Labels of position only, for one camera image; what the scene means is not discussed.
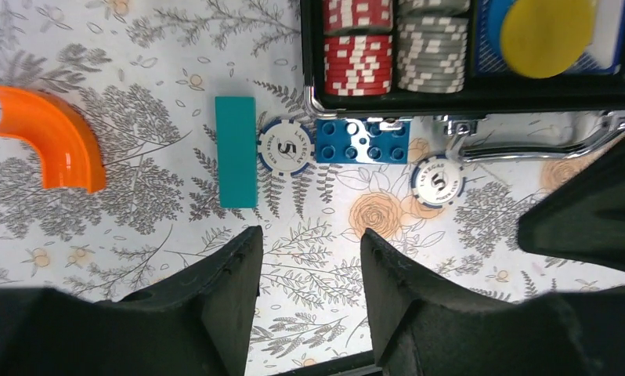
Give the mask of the black poker case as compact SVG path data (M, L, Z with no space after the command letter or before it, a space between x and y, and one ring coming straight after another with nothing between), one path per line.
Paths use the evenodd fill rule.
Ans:
M394 88L381 96L336 96L323 89L323 9L320 1L301 3L302 59L307 111L317 118L406 118L424 115L461 117L477 124L485 116L535 112L597 111L615 121L611 131L600 131L567 146L530 146L502 143L461 150L466 161L517 158L579 157L609 142L625 129L625 2L610 1L605 8L620 11L620 35L611 67L598 66L592 52L580 58L569 74L528 79L508 72L492 50L483 28L488 23L487 1L471 10L474 28L465 63L464 89L455 94L427 94Z

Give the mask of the yellow round button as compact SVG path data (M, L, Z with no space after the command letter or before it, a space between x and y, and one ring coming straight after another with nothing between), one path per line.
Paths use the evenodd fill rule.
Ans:
M567 71L589 46L595 16L594 1L516 1L501 29L504 62L526 78L551 78Z

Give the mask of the blue lego brick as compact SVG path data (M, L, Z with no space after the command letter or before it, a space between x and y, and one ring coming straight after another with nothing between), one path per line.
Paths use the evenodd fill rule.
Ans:
M404 165L410 124L379 117L317 120L315 160L338 165Z

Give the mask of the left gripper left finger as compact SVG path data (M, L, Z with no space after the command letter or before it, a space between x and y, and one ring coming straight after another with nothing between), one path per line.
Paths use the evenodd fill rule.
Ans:
M0 375L242 375L262 256L252 226L117 302L0 288Z

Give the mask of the teal rectangular block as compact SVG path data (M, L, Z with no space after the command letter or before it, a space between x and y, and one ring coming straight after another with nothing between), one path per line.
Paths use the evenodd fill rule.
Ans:
M257 206L256 122L253 97L215 97L219 200L222 208Z

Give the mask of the blue small blind button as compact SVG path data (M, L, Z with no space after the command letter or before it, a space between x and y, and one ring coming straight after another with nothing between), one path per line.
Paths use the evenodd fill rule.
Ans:
M500 47L501 29L504 19L515 0L490 0L487 7L486 35L494 53L502 57Z

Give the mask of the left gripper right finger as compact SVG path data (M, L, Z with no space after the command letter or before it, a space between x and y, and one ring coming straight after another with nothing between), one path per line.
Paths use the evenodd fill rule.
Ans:
M625 285L510 303L447 280L373 230L360 253L374 360L387 375L625 375Z

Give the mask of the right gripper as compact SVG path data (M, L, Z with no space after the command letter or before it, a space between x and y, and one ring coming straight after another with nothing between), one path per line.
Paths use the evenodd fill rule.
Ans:
M528 253L625 272L625 137L518 221Z

